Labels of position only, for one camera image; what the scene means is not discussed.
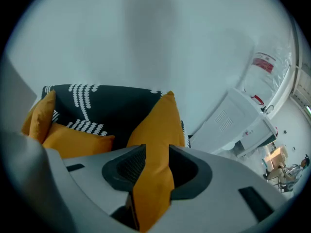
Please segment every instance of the transparent plastic bag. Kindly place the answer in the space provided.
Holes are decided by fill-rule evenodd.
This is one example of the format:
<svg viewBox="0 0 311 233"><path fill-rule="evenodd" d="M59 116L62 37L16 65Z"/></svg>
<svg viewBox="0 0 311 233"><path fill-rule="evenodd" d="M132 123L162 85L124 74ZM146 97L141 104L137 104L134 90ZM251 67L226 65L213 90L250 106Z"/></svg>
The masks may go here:
<svg viewBox="0 0 311 233"><path fill-rule="evenodd" d="M245 92L267 105L280 87L291 63L289 44L275 36L262 36L243 81Z"/></svg>

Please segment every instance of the dark hair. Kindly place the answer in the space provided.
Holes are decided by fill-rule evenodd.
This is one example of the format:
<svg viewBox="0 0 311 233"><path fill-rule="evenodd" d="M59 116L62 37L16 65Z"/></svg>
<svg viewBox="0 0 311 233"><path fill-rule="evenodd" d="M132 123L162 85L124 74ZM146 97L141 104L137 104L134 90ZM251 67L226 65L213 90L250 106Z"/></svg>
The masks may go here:
<svg viewBox="0 0 311 233"><path fill-rule="evenodd" d="M309 156L308 156L308 155L306 155L305 160L306 160L306 164L307 164L307 166L309 166L309 164L310 164L310 159L309 159Z"/></svg>

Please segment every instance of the pants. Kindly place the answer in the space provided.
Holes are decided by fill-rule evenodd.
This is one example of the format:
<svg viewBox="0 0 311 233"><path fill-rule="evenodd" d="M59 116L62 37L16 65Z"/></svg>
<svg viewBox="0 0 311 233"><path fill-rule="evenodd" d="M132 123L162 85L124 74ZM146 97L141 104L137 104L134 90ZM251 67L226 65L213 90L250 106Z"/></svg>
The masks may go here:
<svg viewBox="0 0 311 233"><path fill-rule="evenodd" d="M268 179L273 179L278 177L281 183L286 183L287 179L284 176L283 170L281 168L273 169L268 175Z"/></svg>

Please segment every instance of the vent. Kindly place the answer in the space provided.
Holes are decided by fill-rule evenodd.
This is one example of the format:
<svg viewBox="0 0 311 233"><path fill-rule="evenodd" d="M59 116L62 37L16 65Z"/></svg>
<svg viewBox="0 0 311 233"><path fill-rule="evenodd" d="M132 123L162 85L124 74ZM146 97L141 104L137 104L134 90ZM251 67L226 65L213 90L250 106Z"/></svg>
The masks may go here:
<svg viewBox="0 0 311 233"><path fill-rule="evenodd" d="M222 123L222 125L219 127L221 132L224 132L226 129L228 129L233 124L233 121L231 118L228 118L226 121Z"/></svg>
<svg viewBox="0 0 311 233"><path fill-rule="evenodd" d="M226 115L227 115L227 113L226 113L224 110L222 110L222 111L218 114L218 116L215 118L215 122L216 122L216 123L220 123Z"/></svg>

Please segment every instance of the person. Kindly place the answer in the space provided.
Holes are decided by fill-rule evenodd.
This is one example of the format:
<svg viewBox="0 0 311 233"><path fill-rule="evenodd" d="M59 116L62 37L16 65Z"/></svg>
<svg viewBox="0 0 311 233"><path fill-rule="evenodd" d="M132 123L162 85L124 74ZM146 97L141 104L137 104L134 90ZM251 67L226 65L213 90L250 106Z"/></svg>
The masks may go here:
<svg viewBox="0 0 311 233"><path fill-rule="evenodd" d="M287 184L291 182L296 182L301 177L301 171L305 169L310 164L309 156L302 160L300 165L293 165L291 167L282 167L278 166L278 168L273 169L271 172L266 170L266 174L263 177L266 180L270 180L278 177L282 184Z"/></svg>

